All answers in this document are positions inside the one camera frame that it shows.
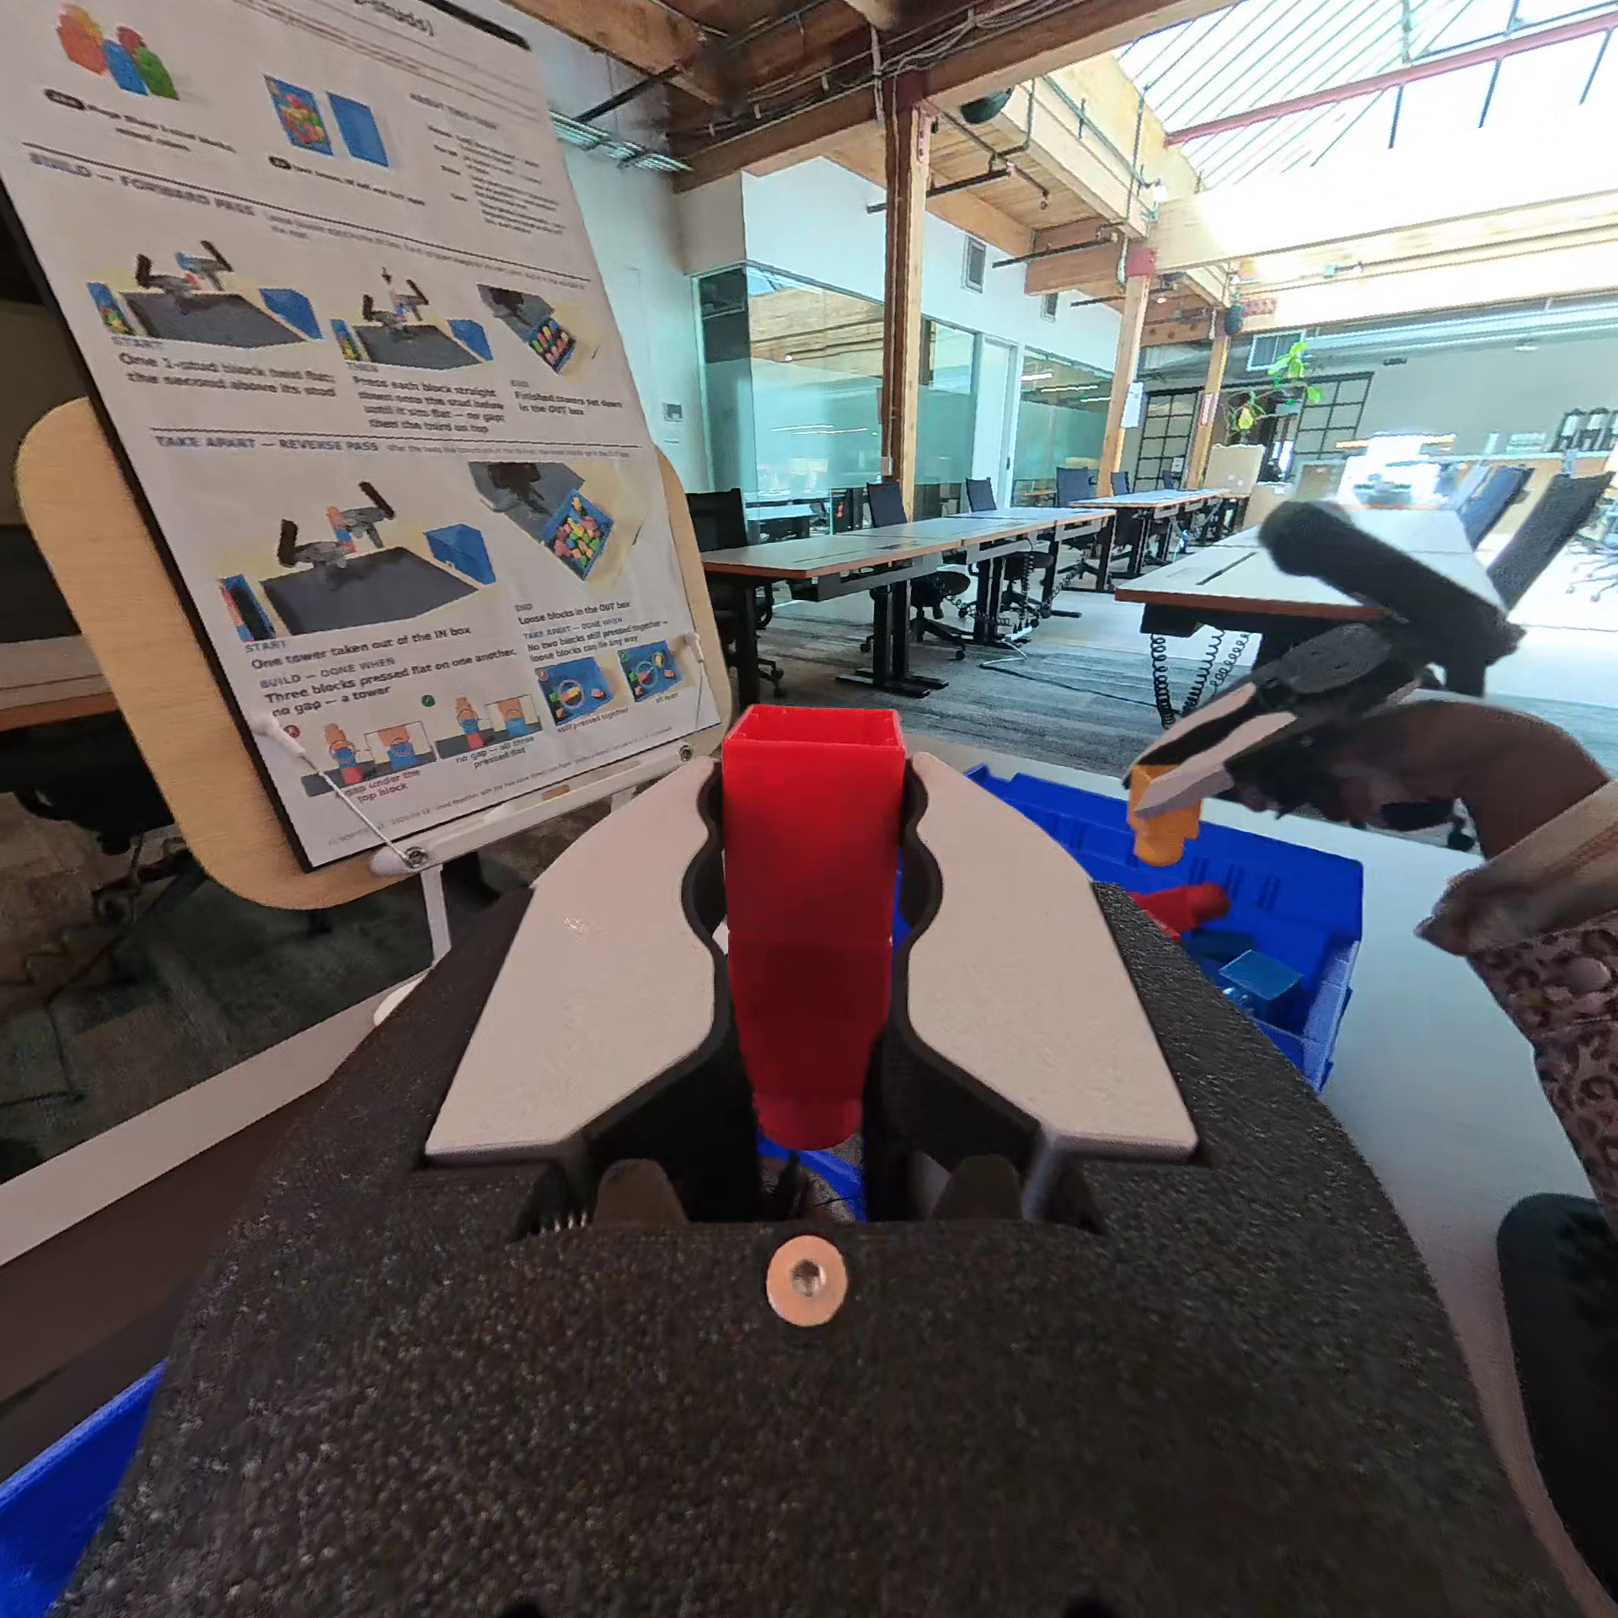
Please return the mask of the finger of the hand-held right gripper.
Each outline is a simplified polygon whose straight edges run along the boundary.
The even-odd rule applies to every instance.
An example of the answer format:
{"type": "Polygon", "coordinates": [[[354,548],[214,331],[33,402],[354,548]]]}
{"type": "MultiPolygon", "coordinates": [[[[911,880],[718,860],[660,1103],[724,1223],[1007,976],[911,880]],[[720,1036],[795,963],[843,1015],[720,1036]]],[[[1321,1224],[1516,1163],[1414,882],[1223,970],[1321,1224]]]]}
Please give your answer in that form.
{"type": "Polygon", "coordinates": [[[1292,806],[1310,718],[1298,712],[1221,706],[1173,724],[1136,756],[1136,820],[1157,822],[1206,799],[1244,806],[1292,806]]]}
{"type": "Polygon", "coordinates": [[[1161,737],[1125,766],[1123,776],[1134,762],[1169,764],[1171,774],[1231,776],[1234,764],[1229,758],[1254,745],[1248,731],[1265,720],[1267,706],[1258,687],[1238,685],[1163,729],[1161,737]]]}

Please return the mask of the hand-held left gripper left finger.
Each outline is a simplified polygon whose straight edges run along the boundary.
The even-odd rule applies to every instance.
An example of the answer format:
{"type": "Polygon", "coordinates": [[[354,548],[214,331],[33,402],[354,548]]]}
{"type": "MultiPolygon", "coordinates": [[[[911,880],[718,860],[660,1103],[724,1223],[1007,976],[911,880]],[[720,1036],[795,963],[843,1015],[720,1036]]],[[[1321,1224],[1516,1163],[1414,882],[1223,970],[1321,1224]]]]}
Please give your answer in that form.
{"type": "Polygon", "coordinates": [[[425,1163],[549,1163],[595,1203],[610,1167],[647,1159],[689,1219],[751,1221],[757,1113],[722,918],[722,772],[687,760],[531,884],[425,1163]]]}

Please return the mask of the white top office desk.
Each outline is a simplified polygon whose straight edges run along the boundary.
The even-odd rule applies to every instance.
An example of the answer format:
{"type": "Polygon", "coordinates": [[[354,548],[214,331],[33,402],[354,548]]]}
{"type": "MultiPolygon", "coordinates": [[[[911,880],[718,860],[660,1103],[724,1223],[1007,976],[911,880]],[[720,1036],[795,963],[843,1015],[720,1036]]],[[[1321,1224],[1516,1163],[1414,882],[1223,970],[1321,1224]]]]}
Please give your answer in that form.
{"type": "MultiPolygon", "coordinates": [[[[1456,512],[1367,510],[1342,508],[1333,500],[1292,500],[1339,508],[1373,537],[1425,560],[1502,606],[1456,512]]],[[[1256,668],[1277,660],[1302,641],[1377,616],[1367,604],[1323,581],[1283,573],[1261,548],[1260,527],[1261,523],[1140,579],[1121,583],[1117,597],[1142,606],[1142,629],[1148,635],[1188,637],[1200,627],[1258,635],[1256,668]]]]}

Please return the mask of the blue plastic bin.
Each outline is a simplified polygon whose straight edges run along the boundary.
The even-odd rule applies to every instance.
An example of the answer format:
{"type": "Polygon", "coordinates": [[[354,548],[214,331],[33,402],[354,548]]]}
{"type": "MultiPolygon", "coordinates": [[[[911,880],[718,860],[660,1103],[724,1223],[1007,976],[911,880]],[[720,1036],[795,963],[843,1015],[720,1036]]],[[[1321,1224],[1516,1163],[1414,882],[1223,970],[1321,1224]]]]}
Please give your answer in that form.
{"type": "Polygon", "coordinates": [[[1215,824],[1165,874],[1154,876],[1125,851],[1121,799],[1026,774],[965,776],[1046,832],[1100,889],[1146,1013],[1192,1105],[1200,1151],[1211,1145],[1215,1126],[1196,1113],[1196,1084],[1234,1082],[1248,1061],[1267,1059],[1281,1059],[1283,1080],[1321,1080],[1362,937],[1362,868],[1354,860],[1215,824]],[[1179,884],[1223,885],[1231,899],[1227,924],[1302,974],[1300,988],[1273,1013],[1252,1016],[1225,999],[1130,895],[1179,884]]]}
{"type": "Polygon", "coordinates": [[[2,1614],[42,1615],[108,1517],[167,1361],[90,1411],[2,1485],[2,1614]]]}

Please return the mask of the green potted plant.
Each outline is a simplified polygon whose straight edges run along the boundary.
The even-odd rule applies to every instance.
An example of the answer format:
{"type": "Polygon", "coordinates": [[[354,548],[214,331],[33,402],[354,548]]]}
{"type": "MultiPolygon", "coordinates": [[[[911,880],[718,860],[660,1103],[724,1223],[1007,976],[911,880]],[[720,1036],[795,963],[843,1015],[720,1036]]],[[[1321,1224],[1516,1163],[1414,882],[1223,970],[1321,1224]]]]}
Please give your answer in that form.
{"type": "Polygon", "coordinates": [[[1285,415],[1298,415],[1321,400],[1312,377],[1308,336],[1294,335],[1263,369],[1261,381],[1234,396],[1227,408],[1227,437],[1238,442],[1258,441],[1261,425],[1285,415]]]}

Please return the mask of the person's right hand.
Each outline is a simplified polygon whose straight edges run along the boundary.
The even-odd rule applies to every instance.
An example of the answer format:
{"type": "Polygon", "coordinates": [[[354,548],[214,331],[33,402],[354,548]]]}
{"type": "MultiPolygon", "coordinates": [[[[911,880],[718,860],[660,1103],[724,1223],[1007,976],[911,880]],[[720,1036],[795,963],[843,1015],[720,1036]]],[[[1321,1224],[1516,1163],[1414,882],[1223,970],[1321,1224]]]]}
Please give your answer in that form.
{"type": "Polygon", "coordinates": [[[1385,704],[1321,741],[1317,770],[1306,805],[1331,822],[1394,832],[1394,806],[1441,803],[1464,808],[1483,858],[1614,857],[1612,780],[1599,760],[1547,720],[1487,701],[1385,704]]]}

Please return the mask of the wooden display board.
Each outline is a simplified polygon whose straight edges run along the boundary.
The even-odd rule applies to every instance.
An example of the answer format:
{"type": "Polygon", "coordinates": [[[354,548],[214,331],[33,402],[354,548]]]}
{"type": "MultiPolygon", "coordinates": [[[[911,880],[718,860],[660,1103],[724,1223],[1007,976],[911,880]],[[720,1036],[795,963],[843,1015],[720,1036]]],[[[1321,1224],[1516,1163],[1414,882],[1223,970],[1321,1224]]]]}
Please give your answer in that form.
{"type": "Polygon", "coordinates": [[[192,858],[331,909],[397,839],[732,712],[655,444],[268,427],[287,396],[113,387],[31,427],[17,498],[192,858]]]}

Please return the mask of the red plastic block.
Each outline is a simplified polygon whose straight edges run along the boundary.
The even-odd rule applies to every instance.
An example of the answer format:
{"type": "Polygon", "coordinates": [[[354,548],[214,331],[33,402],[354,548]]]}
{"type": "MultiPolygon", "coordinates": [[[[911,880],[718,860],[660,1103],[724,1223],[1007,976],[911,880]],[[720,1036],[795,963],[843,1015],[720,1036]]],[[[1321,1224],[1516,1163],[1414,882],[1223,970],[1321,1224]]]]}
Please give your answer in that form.
{"type": "Polygon", "coordinates": [[[745,710],[720,751],[732,939],[890,943],[905,764],[894,710],[745,710]]]}
{"type": "Polygon", "coordinates": [[[892,941],[788,943],[730,934],[741,1065],[763,1134],[790,1149],[838,1145],[863,1090],[892,993],[892,941]]]}

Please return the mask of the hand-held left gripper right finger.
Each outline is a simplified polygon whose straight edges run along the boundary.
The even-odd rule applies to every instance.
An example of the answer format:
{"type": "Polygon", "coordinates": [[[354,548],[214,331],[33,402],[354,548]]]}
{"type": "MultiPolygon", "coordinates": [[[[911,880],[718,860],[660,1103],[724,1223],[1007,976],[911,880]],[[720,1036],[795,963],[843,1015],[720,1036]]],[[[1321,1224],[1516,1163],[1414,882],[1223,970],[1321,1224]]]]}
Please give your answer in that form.
{"type": "Polygon", "coordinates": [[[1200,1126],[1100,889],[936,754],[903,768],[890,1001],[863,1084],[872,1223],[1142,1223],[1200,1126]]]}

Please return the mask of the wooden desk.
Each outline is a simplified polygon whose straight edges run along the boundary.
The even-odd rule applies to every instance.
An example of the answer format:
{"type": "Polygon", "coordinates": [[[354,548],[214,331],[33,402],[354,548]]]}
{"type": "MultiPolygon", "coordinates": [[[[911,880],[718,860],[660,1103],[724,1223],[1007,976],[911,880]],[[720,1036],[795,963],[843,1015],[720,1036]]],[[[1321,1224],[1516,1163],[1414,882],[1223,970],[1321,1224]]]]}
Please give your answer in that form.
{"type": "Polygon", "coordinates": [[[85,635],[2,643],[2,731],[117,712],[85,635]]]}

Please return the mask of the orange plastic block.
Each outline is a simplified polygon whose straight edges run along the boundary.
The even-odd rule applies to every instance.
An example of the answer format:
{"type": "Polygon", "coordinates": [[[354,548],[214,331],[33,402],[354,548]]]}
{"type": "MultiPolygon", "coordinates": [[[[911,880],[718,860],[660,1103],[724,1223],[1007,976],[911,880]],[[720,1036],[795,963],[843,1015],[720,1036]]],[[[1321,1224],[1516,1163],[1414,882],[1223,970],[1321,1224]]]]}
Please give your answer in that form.
{"type": "Polygon", "coordinates": [[[1169,866],[1182,858],[1186,843],[1200,835],[1202,799],[1188,799],[1184,805],[1165,808],[1159,814],[1144,814],[1140,805],[1146,789],[1171,772],[1169,764],[1134,762],[1127,772],[1125,818],[1132,833],[1132,857],[1140,864],[1169,866]]]}

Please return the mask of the long office desk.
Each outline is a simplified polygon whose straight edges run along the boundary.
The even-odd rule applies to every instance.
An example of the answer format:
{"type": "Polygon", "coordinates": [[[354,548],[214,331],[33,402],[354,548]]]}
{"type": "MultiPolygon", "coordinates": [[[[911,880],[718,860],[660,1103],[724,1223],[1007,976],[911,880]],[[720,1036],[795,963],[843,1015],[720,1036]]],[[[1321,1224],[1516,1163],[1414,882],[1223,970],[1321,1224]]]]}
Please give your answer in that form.
{"type": "Polygon", "coordinates": [[[761,699],[755,597],[778,581],[803,585],[811,600],[843,595],[874,597],[872,650],[869,668],[842,674],[840,681],[870,691],[924,699],[944,681],[911,674],[911,593],[915,579],[936,573],[947,554],[967,560],[999,560],[1026,552],[1028,541],[1044,531],[1090,535],[1113,518],[1113,508],[1015,508],[926,519],[909,519],[876,529],[855,529],[809,539],[782,539],[701,552],[701,568],[718,598],[734,612],[734,676],[739,706],[761,699]]]}

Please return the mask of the red ceiling pipe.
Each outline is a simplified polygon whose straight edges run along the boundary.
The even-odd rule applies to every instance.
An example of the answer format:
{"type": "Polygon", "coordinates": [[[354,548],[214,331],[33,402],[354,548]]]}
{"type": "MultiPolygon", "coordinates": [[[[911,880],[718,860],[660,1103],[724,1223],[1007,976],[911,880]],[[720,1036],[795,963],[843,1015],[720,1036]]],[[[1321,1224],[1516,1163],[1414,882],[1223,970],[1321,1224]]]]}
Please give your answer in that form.
{"type": "Polygon", "coordinates": [[[1558,48],[1574,44],[1587,36],[1610,34],[1616,28],[1616,5],[1599,7],[1577,13],[1556,24],[1545,24],[1527,30],[1504,32],[1479,46],[1456,48],[1443,53],[1425,55],[1412,63],[1391,67],[1381,73],[1371,73],[1362,78],[1350,78],[1333,86],[1321,86],[1304,94],[1285,96],[1258,107],[1223,113],[1202,119],[1198,123],[1173,128],[1165,132],[1169,146],[1181,146],[1215,134],[1250,128],[1260,123],[1283,119],[1287,115],[1300,115],[1319,107],[1335,107],[1342,101],[1381,94],[1385,90],[1404,88],[1421,80],[1454,75],[1471,67],[1496,67],[1502,61],[1531,53],[1545,48],[1558,48]]]}

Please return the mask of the dark cloth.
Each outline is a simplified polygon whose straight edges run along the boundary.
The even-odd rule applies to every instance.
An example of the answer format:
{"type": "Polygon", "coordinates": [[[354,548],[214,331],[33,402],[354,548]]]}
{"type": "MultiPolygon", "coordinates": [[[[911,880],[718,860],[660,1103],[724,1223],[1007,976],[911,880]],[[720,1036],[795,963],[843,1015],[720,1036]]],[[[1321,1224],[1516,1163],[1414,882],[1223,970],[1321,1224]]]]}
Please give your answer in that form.
{"type": "Polygon", "coordinates": [[[1496,1236],[1533,1458],[1572,1544],[1616,1594],[1616,1240],[1595,1199],[1543,1192],[1496,1236]]]}

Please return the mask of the wooden post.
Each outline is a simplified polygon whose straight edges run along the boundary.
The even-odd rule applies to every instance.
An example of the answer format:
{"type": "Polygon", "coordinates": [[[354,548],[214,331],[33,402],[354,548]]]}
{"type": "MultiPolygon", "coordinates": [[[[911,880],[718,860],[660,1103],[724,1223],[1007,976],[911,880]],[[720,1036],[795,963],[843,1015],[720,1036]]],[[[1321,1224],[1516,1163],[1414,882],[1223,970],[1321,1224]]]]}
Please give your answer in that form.
{"type": "Polygon", "coordinates": [[[924,200],[936,111],[924,76],[903,71],[882,84],[882,377],[878,429],[882,475],[915,508],[917,398],[922,335],[924,200]]]}

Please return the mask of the instruction poster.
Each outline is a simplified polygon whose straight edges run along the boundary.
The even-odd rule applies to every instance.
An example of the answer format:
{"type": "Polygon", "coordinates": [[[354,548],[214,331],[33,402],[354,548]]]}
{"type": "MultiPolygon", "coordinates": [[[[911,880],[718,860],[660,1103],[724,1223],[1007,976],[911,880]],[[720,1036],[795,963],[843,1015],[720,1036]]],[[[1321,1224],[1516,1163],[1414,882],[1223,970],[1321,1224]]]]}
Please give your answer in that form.
{"type": "Polygon", "coordinates": [[[4,188],[296,858],[722,716],[530,42],[4,3],[4,188]]]}

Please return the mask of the pile of plastic blocks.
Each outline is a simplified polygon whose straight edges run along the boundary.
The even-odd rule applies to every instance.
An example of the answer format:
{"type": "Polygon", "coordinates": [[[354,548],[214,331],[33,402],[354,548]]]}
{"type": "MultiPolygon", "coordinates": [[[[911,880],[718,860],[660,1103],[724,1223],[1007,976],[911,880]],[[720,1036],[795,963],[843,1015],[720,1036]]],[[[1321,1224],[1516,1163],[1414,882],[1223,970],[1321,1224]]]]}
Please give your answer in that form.
{"type": "Polygon", "coordinates": [[[1227,924],[1231,899],[1215,882],[1130,893],[1146,916],[1179,941],[1223,997],[1265,1018],[1302,986],[1302,974],[1261,951],[1252,934],[1227,924]]]}

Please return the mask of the person's right forearm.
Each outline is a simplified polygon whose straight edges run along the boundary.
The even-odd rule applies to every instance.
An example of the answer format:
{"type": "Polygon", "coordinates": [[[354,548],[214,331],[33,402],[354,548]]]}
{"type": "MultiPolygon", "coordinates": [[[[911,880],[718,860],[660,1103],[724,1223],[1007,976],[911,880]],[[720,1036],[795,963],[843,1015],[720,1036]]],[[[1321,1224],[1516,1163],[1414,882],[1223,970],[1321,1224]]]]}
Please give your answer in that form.
{"type": "Polygon", "coordinates": [[[1469,963],[1529,1041],[1550,1111],[1616,1224],[1616,783],[1456,876],[1421,937],[1469,963]]]}

